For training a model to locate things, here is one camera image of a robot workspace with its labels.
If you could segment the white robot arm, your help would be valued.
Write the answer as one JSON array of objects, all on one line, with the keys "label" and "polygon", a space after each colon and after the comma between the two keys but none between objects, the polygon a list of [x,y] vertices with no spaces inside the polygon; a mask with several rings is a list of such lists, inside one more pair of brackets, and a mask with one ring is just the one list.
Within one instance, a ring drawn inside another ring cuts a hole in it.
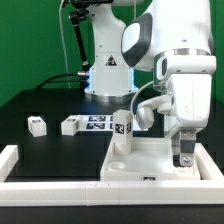
[{"label": "white robot arm", "polygon": [[112,13],[112,5],[88,7],[94,32],[95,62],[85,94],[118,101],[140,90],[133,71],[153,74],[158,97],[131,105],[143,129],[164,115],[164,134],[174,143],[173,155],[182,167],[194,164],[196,133],[208,122],[213,55],[209,0],[152,0],[145,12],[126,25]]}]

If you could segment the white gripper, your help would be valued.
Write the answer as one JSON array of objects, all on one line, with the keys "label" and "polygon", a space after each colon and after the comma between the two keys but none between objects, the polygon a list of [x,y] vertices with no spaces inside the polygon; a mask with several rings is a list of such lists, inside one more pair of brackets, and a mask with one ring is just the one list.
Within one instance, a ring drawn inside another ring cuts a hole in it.
[{"label": "white gripper", "polygon": [[172,138],[175,167],[194,164],[195,132],[208,123],[211,82],[209,74],[172,74],[166,82],[167,94],[143,101],[137,107],[136,121],[142,130],[153,126],[154,110],[164,115],[164,136]]}]

